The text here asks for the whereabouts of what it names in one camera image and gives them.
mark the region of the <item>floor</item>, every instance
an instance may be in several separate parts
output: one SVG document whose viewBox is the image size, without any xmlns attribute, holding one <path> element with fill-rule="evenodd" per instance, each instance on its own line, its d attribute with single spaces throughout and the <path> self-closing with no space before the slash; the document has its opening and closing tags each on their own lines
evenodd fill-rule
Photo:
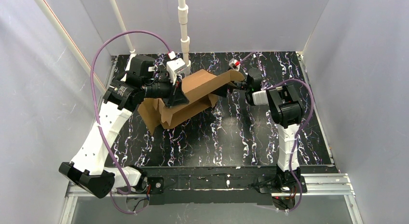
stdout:
<svg viewBox="0 0 409 224">
<path fill-rule="evenodd" d="M 248 53 L 191 54 L 191 71 L 205 69 L 213 74 L 225 72 L 231 58 Z M 149 55 L 165 68 L 164 55 Z M 118 57 L 114 76 L 126 67 L 127 55 Z M 288 78 L 304 81 L 295 52 L 262 52 L 249 57 L 240 71 L 255 67 L 262 71 L 266 88 Z M 309 96 L 299 90 L 306 112 Z M 331 164 L 323 135 L 314 115 L 299 136 L 300 164 Z M 235 91 L 219 98 L 214 108 L 187 120 L 174 129 L 156 127 L 151 135 L 137 111 L 125 123 L 113 149 L 122 166 L 273 166 L 278 159 L 278 133 L 267 106 L 249 106 L 244 93 Z M 108 157 L 106 166 L 112 166 Z"/>
</svg>

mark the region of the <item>white connector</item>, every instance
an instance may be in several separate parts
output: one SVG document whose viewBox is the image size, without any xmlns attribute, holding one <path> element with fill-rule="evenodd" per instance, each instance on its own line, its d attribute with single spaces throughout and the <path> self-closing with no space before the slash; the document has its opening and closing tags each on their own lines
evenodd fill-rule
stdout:
<svg viewBox="0 0 409 224">
<path fill-rule="evenodd" d="M 173 61 L 168 61 L 166 63 L 166 71 L 169 73 L 169 78 L 174 85 L 176 83 L 177 76 L 180 74 L 188 75 L 187 72 L 190 72 L 189 68 L 186 66 L 182 58 L 178 58 Z"/>
<path fill-rule="evenodd" d="M 167 55 L 169 56 L 169 58 L 170 58 L 171 60 L 175 59 L 175 57 L 176 57 L 176 54 L 175 54 L 174 51 L 168 53 Z"/>
</svg>

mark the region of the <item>metal frame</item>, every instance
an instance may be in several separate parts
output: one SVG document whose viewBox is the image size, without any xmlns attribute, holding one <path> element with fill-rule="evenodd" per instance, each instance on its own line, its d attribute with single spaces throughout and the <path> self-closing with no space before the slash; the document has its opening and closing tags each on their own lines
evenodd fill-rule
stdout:
<svg viewBox="0 0 409 224">
<path fill-rule="evenodd" d="M 77 196 L 67 196 L 65 198 L 60 224 L 70 224 L 72 222 L 75 207 L 77 206 L 77 200 Z"/>
<path fill-rule="evenodd" d="M 355 202 L 355 196 L 344 195 L 346 205 L 348 206 L 349 215 L 351 216 L 353 224 L 363 224 L 361 214 L 359 213 L 358 206 Z"/>
<path fill-rule="evenodd" d="M 308 79 L 308 75 L 307 75 L 307 71 L 306 71 L 306 68 L 305 68 L 305 65 L 304 65 L 304 61 L 302 60 L 302 57 L 303 57 L 302 52 L 296 52 L 296 53 L 297 53 L 298 62 L 300 63 L 302 75 L 304 76 L 304 80 L 308 85 L 310 85 L 310 80 Z M 317 110 L 316 103 L 314 104 L 314 112 L 315 112 L 315 115 L 317 116 L 318 125 L 319 125 L 319 127 L 321 129 L 322 136 L 324 137 L 324 143 L 325 143 L 325 146 L 327 147 L 327 151 L 328 151 L 329 158 L 331 159 L 331 163 L 335 164 L 334 159 L 332 158 L 331 149 L 328 146 L 327 136 L 325 135 L 324 129 L 322 128 L 321 119 L 320 119 L 320 117 L 318 115 L 318 110 Z"/>
<path fill-rule="evenodd" d="M 300 62 L 301 72 L 304 76 L 306 83 L 309 83 L 308 76 L 305 70 L 305 65 L 302 61 L 302 52 L 297 52 L 297 57 Z M 113 59 L 110 75 L 107 77 L 109 80 L 112 77 L 114 69 L 116 67 L 117 58 Z M 325 146 L 327 148 L 331 163 L 334 164 L 332 158 L 331 149 L 328 146 L 328 140 L 322 128 L 321 120 L 319 118 L 316 106 L 314 106 L 315 115 L 317 116 L 318 124 L 321 128 L 322 135 L 324 137 Z M 358 210 L 358 206 L 355 201 L 355 191 L 346 173 L 319 173 L 319 174 L 303 174 L 305 182 L 307 184 L 308 192 L 304 193 L 305 196 L 340 196 L 344 195 L 345 203 L 348 207 L 349 214 L 353 224 L 362 224 L 362 218 Z M 114 193 L 114 196 L 127 196 Z M 60 220 L 60 224 L 70 224 L 72 222 L 73 214 L 76 209 L 77 200 L 81 196 L 92 197 L 89 192 L 81 189 L 80 187 L 70 183 L 68 185 L 66 198 L 64 202 L 64 208 Z M 273 193 L 272 196 L 289 196 L 289 193 Z"/>
</svg>

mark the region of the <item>wire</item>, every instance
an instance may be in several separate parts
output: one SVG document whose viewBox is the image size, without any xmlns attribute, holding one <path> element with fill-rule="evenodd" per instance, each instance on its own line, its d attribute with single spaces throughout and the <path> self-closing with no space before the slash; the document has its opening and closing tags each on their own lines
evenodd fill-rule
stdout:
<svg viewBox="0 0 409 224">
<path fill-rule="evenodd" d="M 145 207 L 143 207 L 142 209 L 138 210 L 138 211 L 135 211 L 135 210 L 136 210 L 136 208 L 138 207 L 138 205 L 140 204 L 140 202 L 141 202 L 141 201 L 145 201 L 145 200 L 147 200 L 147 199 L 146 199 L 146 198 L 144 198 L 144 199 L 139 200 L 139 201 L 138 201 L 138 203 L 136 204 L 136 206 L 135 206 L 135 208 L 134 208 L 133 212 L 136 212 L 136 213 L 141 212 L 141 211 L 142 211 L 142 209 L 144 209 L 146 206 L 145 206 Z"/>
<path fill-rule="evenodd" d="M 149 185 L 149 188 L 148 188 L 148 191 L 146 192 L 146 199 L 149 201 L 149 192 L 150 192 L 150 185 Z"/>
<path fill-rule="evenodd" d="M 148 32 L 148 31 L 144 31 L 144 30 L 131 30 L 131 31 L 123 32 L 123 33 L 117 34 L 117 35 L 115 35 L 114 37 L 112 37 L 112 38 L 110 38 L 109 40 L 107 40 L 107 41 L 97 50 L 97 52 L 96 52 L 96 54 L 95 54 L 95 56 L 94 56 L 94 59 L 92 60 L 92 64 L 91 64 L 91 75 L 94 74 L 96 60 L 97 60 L 99 54 L 101 53 L 101 51 L 105 48 L 105 46 L 107 46 L 109 43 L 111 43 L 113 40 L 117 39 L 118 37 L 121 37 L 121 36 L 123 36 L 123 35 L 130 34 L 130 33 L 145 33 L 145 34 L 149 34 L 149 35 L 151 35 L 151 36 L 154 36 L 154 37 L 158 38 L 160 41 L 162 41 L 162 43 L 166 46 L 166 48 L 167 48 L 167 50 L 168 50 L 169 52 L 172 51 L 172 50 L 170 49 L 169 45 L 168 45 L 160 36 L 158 36 L 158 35 L 156 35 L 156 34 L 154 34 L 154 33 L 152 33 L 152 32 Z M 97 100 L 96 100 L 96 95 L 95 95 L 94 77 L 90 77 L 90 82 L 91 82 L 92 99 L 93 99 L 93 101 L 94 101 L 95 119 L 96 119 L 96 122 L 97 122 L 99 125 L 101 125 L 101 121 L 99 120 L 99 115 L 98 115 L 98 102 L 97 102 Z M 102 130 L 102 127 L 101 127 L 101 126 L 98 126 L 98 129 L 99 129 L 99 134 L 101 135 L 102 141 L 104 142 L 105 147 L 107 148 L 108 153 L 109 153 L 110 157 L 112 158 L 112 161 L 114 162 L 116 168 L 118 169 L 118 171 L 119 171 L 120 174 L 122 175 L 123 179 L 125 180 L 126 187 L 128 188 L 128 191 L 127 191 L 127 192 L 124 192 L 124 191 L 122 191 L 122 190 L 120 190 L 120 189 L 118 189 L 118 192 L 121 193 L 121 194 L 124 194 L 124 195 L 130 194 L 130 193 L 131 193 L 131 185 L 129 184 L 128 178 L 126 177 L 126 175 L 125 175 L 125 173 L 123 172 L 121 166 L 119 165 L 118 161 L 116 160 L 115 155 L 114 155 L 114 153 L 113 153 L 112 150 L 111 150 L 111 146 L 108 144 L 107 138 L 105 138 L 105 135 L 104 135 L 104 132 L 103 132 L 103 130 Z M 110 194 L 111 194 L 111 200 L 112 200 L 114 206 L 117 208 L 117 210 L 119 210 L 119 211 L 121 211 L 121 212 L 124 212 L 124 211 L 123 211 L 122 209 L 120 209 L 120 208 L 118 207 L 118 205 L 115 203 L 115 201 L 114 201 L 114 199 L 113 199 L 113 197 L 112 197 L 112 192 L 111 192 Z"/>
<path fill-rule="evenodd" d="M 145 85 L 153 85 L 158 80 L 158 78 L 159 77 L 156 77 L 155 79 L 153 79 L 151 83 L 146 83 Z"/>
<path fill-rule="evenodd" d="M 305 86 L 305 87 L 307 88 L 308 94 L 310 95 L 310 99 L 311 99 L 311 105 L 310 105 L 311 107 L 310 107 L 310 112 L 308 113 L 308 117 L 307 117 L 307 119 L 305 120 L 305 122 L 298 128 L 297 132 L 295 133 L 295 136 L 298 136 L 299 133 L 300 133 L 300 131 L 301 131 L 303 128 L 305 128 L 305 126 L 307 126 L 308 122 L 311 120 L 311 117 L 313 116 L 313 112 L 314 112 L 314 96 L 313 96 L 313 93 L 312 93 L 312 91 L 311 91 L 311 88 L 310 88 L 310 86 L 309 86 L 308 84 L 306 84 L 305 82 L 303 82 L 303 81 L 301 81 L 301 80 L 299 80 L 299 79 L 295 79 L 295 78 L 290 78 L 290 79 L 284 80 L 284 81 L 280 82 L 280 83 L 277 84 L 277 85 L 270 86 L 269 88 L 267 88 L 267 90 L 274 89 L 274 88 L 279 87 L 279 86 L 281 86 L 281 85 L 283 85 L 283 84 L 286 84 L 286 83 L 288 83 L 288 82 L 297 82 L 297 83 L 300 83 L 300 84 L 302 84 L 303 86 Z M 293 208 L 289 209 L 288 211 L 294 211 L 294 210 L 300 205 L 301 199 L 302 199 L 302 187 L 301 187 L 301 183 L 300 183 L 300 181 L 298 180 L 298 178 L 297 178 L 297 176 L 295 175 L 295 173 L 293 172 L 292 165 L 291 165 L 291 162 L 292 162 L 292 159 L 293 159 L 294 150 L 295 150 L 295 148 L 297 147 L 297 143 L 298 143 L 298 138 L 294 141 L 294 145 L 293 145 L 293 148 L 292 148 L 292 150 L 291 150 L 289 166 L 290 166 L 290 173 L 291 173 L 291 175 L 294 177 L 294 179 L 296 180 L 297 185 L 298 185 L 298 187 L 299 187 L 300 198 L 298 199 L 298 202 L 295 204 L 295 206 L 294 206 Z"/>
<path fill-rule="evenodd" d="M 252 184 L 250 184 L 250 186 L 256 187 L 256 186 L 264 185 L 264 184 L 267 184 L 268 182 L 271 182 L 273 180 L 274 180 L 274 178 L 271 178 L 271 179 L 265 180 L 263 182 L 252 183 Z"/>
<path fill-rule="evenodd" d="M 290 198 L 291 198 L 291 195 L 293 195 L 293 189 L 292 189 L 292 188 L 291 188 L 291 190 L 290 190 L 290 196 L 286 197 L 286 199 L 290 199 Z"/>
<path fill-rule="evenodd" d="M 295 198 L 295 195 L 297 194 L 297 187 L 296 187 L 296 186 L 294 186 L 294 189 L 295 189 L 295 191 L 294 191 L 294 195 L 293 195 L 293 197 L 291 197 L 291 198 Z"/>
<path fill-rule="evenodd" d="M 114 200 L 114 196 L 112 195 L 112 191 L 109 192 L 109 196 L 111 197 L 111 201 L 112 201 L 112 203 L 114 204 L 114 206 L 115 206 L 115 208 L 116 208 L 117 210 L 119 210 L 120 212 L 125 213 L 125 214 L 134 214 L 134 212 L 125 211 L 125 210 L 119 208 L 119 206 L 116 204 L 116 202 L 115 202 L 115 200 Z"/>
<path fill-rule="evenodd" d="M 239 64 L 242 64 L 243 62 L 244 62 L 244 60 L 246 60 L 249 56 L 251 56 L 252 54 L 255 54 L 256 52 L 251 52 L 251 53 L 249 53 L 247 56 L 245 56 L 243 59 L 241 59 L 240 61 L 239 61 Z"/>
</svg>

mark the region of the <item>cardboard box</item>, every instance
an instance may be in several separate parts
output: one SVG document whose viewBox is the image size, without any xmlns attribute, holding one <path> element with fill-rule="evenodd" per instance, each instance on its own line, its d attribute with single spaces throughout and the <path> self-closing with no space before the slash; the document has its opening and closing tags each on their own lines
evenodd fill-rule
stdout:
<svg viewBox="0 0 409 224">
<path fill-rule="evenodd" d="M 160 98 L 146 98 L 140 104 L 138 112 L 151 134 L 158 125 L 171 129 L 205 109 L 214 107 L 218 96 L 211 94 L 213 91 L 231 81 L 243 80 L 244 75 L 234 70 L 218 76 L 200 70 L 182 79 L 182 91 L 189 99 L 189 104 L 168 108 Z"/>
</svg>

